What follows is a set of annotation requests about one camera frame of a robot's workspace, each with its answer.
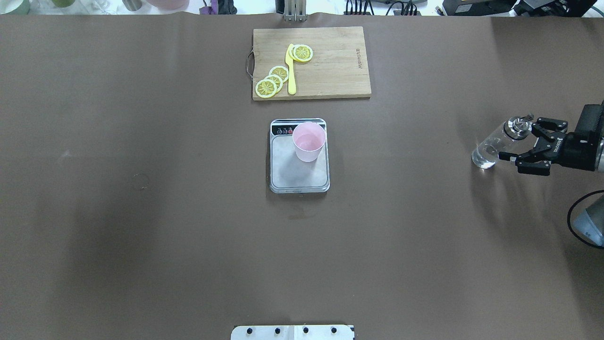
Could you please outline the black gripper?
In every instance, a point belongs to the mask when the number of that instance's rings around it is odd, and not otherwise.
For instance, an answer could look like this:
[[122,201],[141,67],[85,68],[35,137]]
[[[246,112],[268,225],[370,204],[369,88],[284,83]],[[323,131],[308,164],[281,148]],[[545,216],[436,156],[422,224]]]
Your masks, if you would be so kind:
[[[553,163],[563,167],[603,172],[603,104],[583,106],[575,131],[567,133],[568,122],[551,118],[537,118],[531,133],[550,142],[561,140],[554,147],[557,156]],[[525,153],[499,152],[501,161],[510,161],[518,173],[549,176],[553,152],[550,149],[531,149]]]

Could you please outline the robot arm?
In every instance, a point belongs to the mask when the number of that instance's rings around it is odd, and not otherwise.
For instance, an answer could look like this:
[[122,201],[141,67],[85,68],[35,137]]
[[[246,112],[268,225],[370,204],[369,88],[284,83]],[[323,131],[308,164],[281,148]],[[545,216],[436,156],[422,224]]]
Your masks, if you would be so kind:
[[[525,153],[499,151],[498,158],[515,164],[519,173],[548,176],[552,164],[562,167],[603,172],[603,104],[583,106],[576,129],[568,122],[537,118],[530,132],[537,141]],[[603,249],[603,191],[589,192],[567,212],[567,227],[582,243]]]

